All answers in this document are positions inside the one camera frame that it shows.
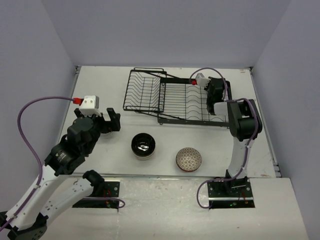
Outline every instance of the black bowl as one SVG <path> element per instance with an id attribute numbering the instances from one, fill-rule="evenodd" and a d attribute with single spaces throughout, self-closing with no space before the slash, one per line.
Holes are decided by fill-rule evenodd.
<path id="1" fill-rule="evenodd" d="M 150 157 L 156 148 L 155 139 L 148 133 L 139 133 L 134 136 L 131 142 L 131 149 L 138 158 Z"/>

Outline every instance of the black dish rack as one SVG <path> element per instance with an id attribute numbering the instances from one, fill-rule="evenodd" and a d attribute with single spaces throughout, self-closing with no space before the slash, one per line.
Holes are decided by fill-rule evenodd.
<path id="1" fill-rule="evenodd" d="M 227 81 L 228 99 L 232 99 Z M 159 124 L 228 127 L 225 116 L 207 110 L 207 91 L 188 78 L 168 74 L 163 68 L 135 67 L 130 71 L 123 110 L 157 117 Z"/>

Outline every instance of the red connector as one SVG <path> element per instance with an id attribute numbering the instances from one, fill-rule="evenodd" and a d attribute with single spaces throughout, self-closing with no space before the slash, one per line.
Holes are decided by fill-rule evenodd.
<path id="1" fill-rule="evenodd" d="M 73 104 L 77 104 L 77 105 L 81 105 L 84 100 L 83 98 L 78 98 L 78 97 L 74 97 L 73 99 L 74 99 Z"/>

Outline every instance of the table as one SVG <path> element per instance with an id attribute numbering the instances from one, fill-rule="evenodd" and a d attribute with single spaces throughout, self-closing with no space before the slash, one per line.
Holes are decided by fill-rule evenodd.
<path id="1" fill-rule="evenodd" d="M 159 125 L 157 118 L 122 109 L 130 70 L 133 67 L 82 66 L 73 97 L 85 95 L 100 97 L 99 109 L 114 108 L 121 114 L 121 130 L 101 137 L 86 162 L 76 169 L 76 174 L 96 170 L 100 174 L 152 175 L 152 176 L 224 176 L 230 164 L 233 137 L 225 127 L 196 125 Z M 168 73 L 188 78 L 196 68 L 164 68 Z M 248 69 L 219 69 L 230 81 L 233 99 L 245 97 L 257 103 L 250 71 Z M 218 77 L 216 72 L 202 71 L 205 76 Z M 74 121 L 75 105 L 71 104 L 62 129 L 62 134 Z M 152 158 L 141 161 L 131 150 L 131 140 L 138 133 L 148 133 L 156 141 Z M 192 173 L 183 172 L 175 162 L 177 152 L 185 147 L 197 149 L 202 156 L 200 168 Z M 253 144 L 249 162 L 248 177 L 274 178 L 273 155 L 265 131 L 259 134 Z"/>
<path id="2" fill-rule="evenodd" d="M 121 179 L 119 195 L 126 206 L 119 212 L 70 208 L 49 226 L 42 239 L 308 239 L 290 179 L 251 178 L 255 208 L 210 211 L 196 202 L 202 181 Z M 69 179 L 69 184 L 73 182 L 75 179 Z M 205 187 L 201 189 L 200 202 L 208 204 Z"/>

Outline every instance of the wire rack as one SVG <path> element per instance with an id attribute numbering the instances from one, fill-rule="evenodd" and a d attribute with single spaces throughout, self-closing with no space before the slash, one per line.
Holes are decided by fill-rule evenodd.
<path id="1" fill-rule="evenodd" d="M 131 70 L 123 109 L 157 117 L 160 124 L 229 126 L 225 116 L 209 114 L 204 88 L 162 68 Z"/>

